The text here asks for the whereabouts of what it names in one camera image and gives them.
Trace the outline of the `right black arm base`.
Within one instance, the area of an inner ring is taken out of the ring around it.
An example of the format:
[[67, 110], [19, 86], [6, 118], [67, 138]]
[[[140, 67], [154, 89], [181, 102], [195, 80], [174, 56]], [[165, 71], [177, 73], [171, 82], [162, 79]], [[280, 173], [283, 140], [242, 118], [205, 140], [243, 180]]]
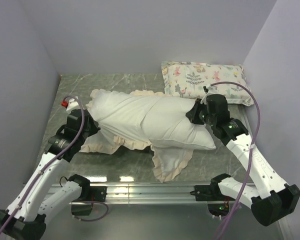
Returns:
[[221, 193], [218, 183], [229, 178], [227, 173], [220, 174], [210, 180], [210, 184], [195, 185], [190, 195], [195, 197], [196, 202], [207, 202], [208, 212], [213, 218], [222, 219], [230, 212], [230, 197]]

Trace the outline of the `white pillow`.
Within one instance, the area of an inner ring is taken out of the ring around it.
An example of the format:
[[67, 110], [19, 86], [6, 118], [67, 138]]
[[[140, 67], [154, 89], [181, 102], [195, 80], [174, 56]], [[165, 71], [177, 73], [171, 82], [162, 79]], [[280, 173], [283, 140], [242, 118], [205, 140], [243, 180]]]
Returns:
[[132, 95], [98, 90], [87, 104], [101, 130], [124, 140], [156, 147], [214, 150], [205, 126], [190, 122], [186, 114], [193, 99], [165, 95]]

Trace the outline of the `grey cream-ruffled pillowcase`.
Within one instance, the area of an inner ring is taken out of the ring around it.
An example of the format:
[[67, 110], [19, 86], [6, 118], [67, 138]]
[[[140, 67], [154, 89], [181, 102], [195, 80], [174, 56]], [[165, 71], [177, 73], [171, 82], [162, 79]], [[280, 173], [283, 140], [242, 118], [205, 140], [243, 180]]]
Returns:
[[[95, 92], [99, 90], [102, 89], [94, 89], [91, 92], [91, 100]], [[128, 95], [163, 95], [170, 97], [169, 95], [166, 95], [162, 92], [153, 92], [146, 90], [136, 90], [129, 93]], [[178, 174], [180, 174], [181, 170], [188, 166], [188, 163], [193, 156], [193, 150], [189, 148], [182, 148], [176, 146], [158, 147], [140, 141], [134, 142], [131, 140], [125, 140], [123, 138], [111, 134], [107, 130], [102, 130], [101, 127], [98, 133], [87, 138], [80, 151], [82, 153], [102, 153], [113, 155], [120, 147], [125, 147], [132, 151], [150, 150], [152, 152], [152, 162], [154, 165], [153, 174], [155, 178], [158, 179], [160, 182], [168, 182], [173, 180]]]

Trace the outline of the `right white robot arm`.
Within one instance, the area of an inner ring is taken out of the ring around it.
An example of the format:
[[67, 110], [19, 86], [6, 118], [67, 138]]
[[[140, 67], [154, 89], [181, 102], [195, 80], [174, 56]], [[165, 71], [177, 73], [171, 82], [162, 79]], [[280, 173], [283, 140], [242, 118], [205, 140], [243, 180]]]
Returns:
[[235, 155], [254, 183], [254, 187], [250, 187], [223, 173], [212, 178], [210, 185], [194, 187], [191, 195], [196, 201], [239, 199], [263, 226], [294, 212], [300, 189], [280, 177], [252, 144], [248, 129], [239, 119], [230, 116], [225, 96], [212, 94], [205, 100], [196, 99], [186, 117], [191, 123], [209, 125], [213, 135]]

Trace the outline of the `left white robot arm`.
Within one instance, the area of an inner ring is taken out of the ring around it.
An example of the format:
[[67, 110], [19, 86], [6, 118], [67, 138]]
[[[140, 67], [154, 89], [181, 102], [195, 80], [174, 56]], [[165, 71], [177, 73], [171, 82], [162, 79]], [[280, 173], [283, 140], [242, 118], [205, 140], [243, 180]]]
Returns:
[[39, 240], [48, 222], [73, 201], [91, 201], [91, 182], [78, 174], [46, 199], [57, 175], [80, 152], [86, 139], [99, 131], [87, 110], [76, 109], [68, 116], [44, 149], [41, 160], [15, 200], [0, 209], [0, 233], [16, 240]]

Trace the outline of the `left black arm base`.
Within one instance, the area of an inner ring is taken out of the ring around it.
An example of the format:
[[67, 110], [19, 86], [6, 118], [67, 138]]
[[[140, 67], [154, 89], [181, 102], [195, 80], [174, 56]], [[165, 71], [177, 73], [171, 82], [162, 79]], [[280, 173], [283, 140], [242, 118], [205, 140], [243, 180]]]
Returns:
[[[81, 194], [76, 201], [83, 204], [71, 206], [71, 214], [74, 219], [81, 222], [96, 222], [103, 219], [108, 214], [109, 206], [105, 203], [107, 193], [106, 186], [100, 186], [93, 190], [89, 179], [81, 175], [74, 174], [69, 178], [62, 176], [59, 179], [59, 185], [61, 187], [64, 186], [62, 184], [62, 179], [65, 179], [66, 182], [75, 182], [81, 187]], [[105, 207], [104, 214], [93, 219], [81, 218], [81, 216], [89, 216], [93, 212], [95, 204]]]

